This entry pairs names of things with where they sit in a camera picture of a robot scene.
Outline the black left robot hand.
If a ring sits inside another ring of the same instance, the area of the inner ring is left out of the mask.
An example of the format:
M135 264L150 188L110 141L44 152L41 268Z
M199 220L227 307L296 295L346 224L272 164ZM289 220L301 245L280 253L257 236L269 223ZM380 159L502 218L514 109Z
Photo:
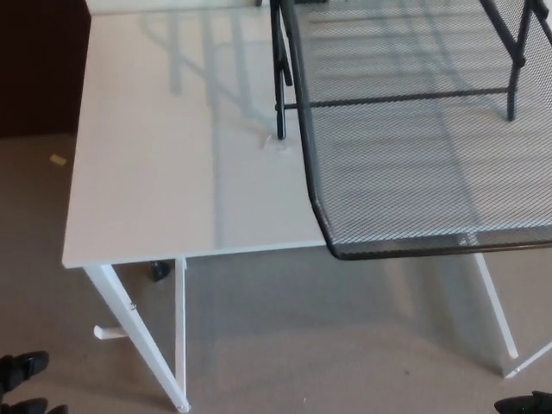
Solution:
M1 357L1 413L2 414L66 414L67 405L50 407L46 398L30 398L14 404L3 402L6 393L15 390L23 382L45 371L49 364L47 351L33 351Z

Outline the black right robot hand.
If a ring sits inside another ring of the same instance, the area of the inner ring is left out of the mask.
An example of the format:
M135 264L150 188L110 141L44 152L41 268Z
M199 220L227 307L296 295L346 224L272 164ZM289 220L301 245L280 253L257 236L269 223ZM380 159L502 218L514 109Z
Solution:
M494 403L500 414L551 414L551 394L533 391L531 395L503 398Z

